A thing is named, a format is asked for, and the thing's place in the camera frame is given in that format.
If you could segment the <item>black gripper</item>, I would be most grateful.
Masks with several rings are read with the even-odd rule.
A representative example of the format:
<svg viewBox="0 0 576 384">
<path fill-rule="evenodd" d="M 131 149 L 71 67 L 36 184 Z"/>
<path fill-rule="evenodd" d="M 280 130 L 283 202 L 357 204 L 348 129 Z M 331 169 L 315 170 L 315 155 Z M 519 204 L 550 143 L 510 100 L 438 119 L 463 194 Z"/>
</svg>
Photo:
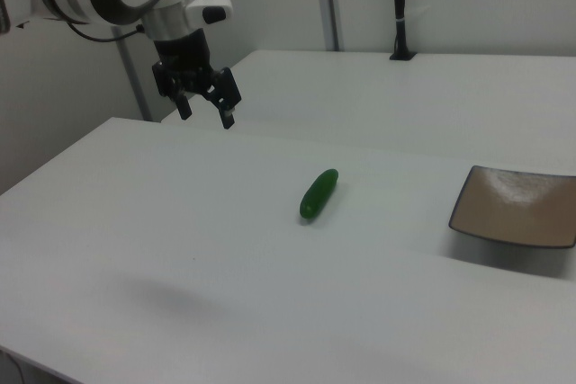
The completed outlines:
<svg viewBox="0 0 576 384">
<path fill-rule="evenodd" d="M 224 129 L 234 123 L 233 112 L 242 100 L 232 71 L 215 72 L 204 29 L 178 40 L 155 40 L 159 61 L 152 66 L 158 93 L 175 104 L 183 121 L 192 115 L 185 92 L 201 94 L 218 110 Z"/>
</svg>

